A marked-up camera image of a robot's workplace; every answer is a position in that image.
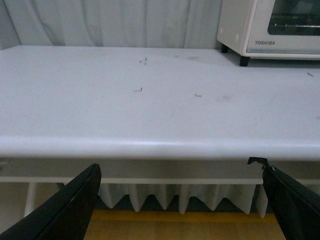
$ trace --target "black rubber foot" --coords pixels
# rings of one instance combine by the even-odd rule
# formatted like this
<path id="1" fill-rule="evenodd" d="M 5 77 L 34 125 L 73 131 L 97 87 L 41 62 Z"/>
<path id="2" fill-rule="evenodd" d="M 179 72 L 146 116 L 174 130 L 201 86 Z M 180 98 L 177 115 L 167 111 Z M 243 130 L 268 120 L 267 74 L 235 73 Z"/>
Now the black rubber foot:
<path id="1" fill-rule="evenodd" d="M 228 52 L 228 49 L 229 49 L 229 48 L 228 48 L 226 45 L 222 44 L 221 52 L 222 52 L 223 54 L 226 54 L 226 53 Z"/>
<path id="2" fill-rule="evenodd" d="M 241 57 L 240 57 L 240 64 L 239 64 L 239 65 L 240 65 L 241 67 L 246 67 L 246 66 L 248 66 L 249 59 L 250 59 L 249 56 L 241 56 Z"/>

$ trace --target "white curtain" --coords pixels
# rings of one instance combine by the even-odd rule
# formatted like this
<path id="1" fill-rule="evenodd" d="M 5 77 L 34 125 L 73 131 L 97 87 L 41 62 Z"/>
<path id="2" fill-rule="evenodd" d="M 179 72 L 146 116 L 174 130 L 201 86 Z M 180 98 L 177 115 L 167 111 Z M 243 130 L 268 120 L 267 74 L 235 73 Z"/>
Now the white curtain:
<path id="1" fill-rule="evenodd" d="M 129 195 L 133 209 L 138 212 L 149 195 L 155 195 L 163 209 L 167 209 L 173 197 L 179 195 L 181 214 L 186 212 L 190 197 L 197 197 L 211 210 L 227 198 L 249 214 L 255 189 L 255 184 L 101 184 L 99 196 L 109 208 L 113 208 L 121 198 Z M 267 205 L 261 206 L 259 213 L 262 217 L 266 209 Z"/>
<path id="2" fill-rule="evenodd" d="M 222 0 L 4 3 L 22 45 L 219 48 L 216 36 Z"/>
<path id="3" fill-rule="evenodd" d="M 4 0 L 0 0 L 0 50 L 20 45 Z"/>

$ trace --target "white table leg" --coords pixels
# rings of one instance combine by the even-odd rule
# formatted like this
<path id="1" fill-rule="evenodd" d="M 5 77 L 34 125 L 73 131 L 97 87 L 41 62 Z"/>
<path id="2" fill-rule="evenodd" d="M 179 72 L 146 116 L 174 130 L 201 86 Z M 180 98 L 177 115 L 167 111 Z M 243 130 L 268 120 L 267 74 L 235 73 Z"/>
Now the white table leg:
<path id="1" fill-rule="evenodd" d="M 37 182 L 29 182 L 28 193 L 24 209 L 24 216 L 29 215 L 35 209 L 35 199 L 37 192 Z"/>

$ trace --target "black plastic piece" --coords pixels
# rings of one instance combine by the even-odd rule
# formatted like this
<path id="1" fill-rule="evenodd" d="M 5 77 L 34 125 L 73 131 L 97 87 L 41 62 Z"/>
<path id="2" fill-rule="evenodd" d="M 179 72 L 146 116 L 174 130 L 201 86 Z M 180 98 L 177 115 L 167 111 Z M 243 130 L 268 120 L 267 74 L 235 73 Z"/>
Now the black plastic piece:
<path id="1" fill-rule="evenodd" d="M 221 52 L 223 53 L 223 54 L 226 54 L 227 52 L 228 52 L 228 47 L 226 46 L 226 45 L 224 45 L 224 44 L 222 44 L 222 46 L 221 46 Z"/>
<path id="2" fill-rule="evenodd" d="M 44 204 L 0 234 L 0 240 L 83 240 L 101 182 L 92 164 Z"/>
<path id="3" fill-rule="evenodd" d="M 262 174 L 263 188 L 285 238 L 320 240 L 320 196 L 269 165 L 266 158 L 249 161 L 267 163 Z"/>
<path id="4" fill-rule="evenodd" d="M 239 64 L 239 65 L 240 65 L 241 67 L 246 67 L 246 66 L 248 66 L 249 59 L 250 59 L 249 56 L 241 56 L 241 57 L 240 57 L 240 64 Z"/>
<path id="5" fill-rule="evenodd" d="M 266 159 L 266 158 L 251 156 L 251 157 L 249 157 L 249 160 L 248 160 L 247 164 L 250 165 L 250 164 L 252 164 L 254 162 L 262 164 L 264 167 L 269 167 L 268 159 Z"/>

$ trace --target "white countertop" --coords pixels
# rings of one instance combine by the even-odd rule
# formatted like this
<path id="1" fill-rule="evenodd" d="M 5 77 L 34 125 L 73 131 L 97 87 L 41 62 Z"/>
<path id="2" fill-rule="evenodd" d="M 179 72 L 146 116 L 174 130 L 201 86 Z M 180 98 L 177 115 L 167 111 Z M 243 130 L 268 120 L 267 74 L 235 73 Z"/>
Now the white countertop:
<path id="1" fill-rule="evenodd" d="M 320 161 L 320 64 L 218 50 L 0 51 L 0 157 Z"/>

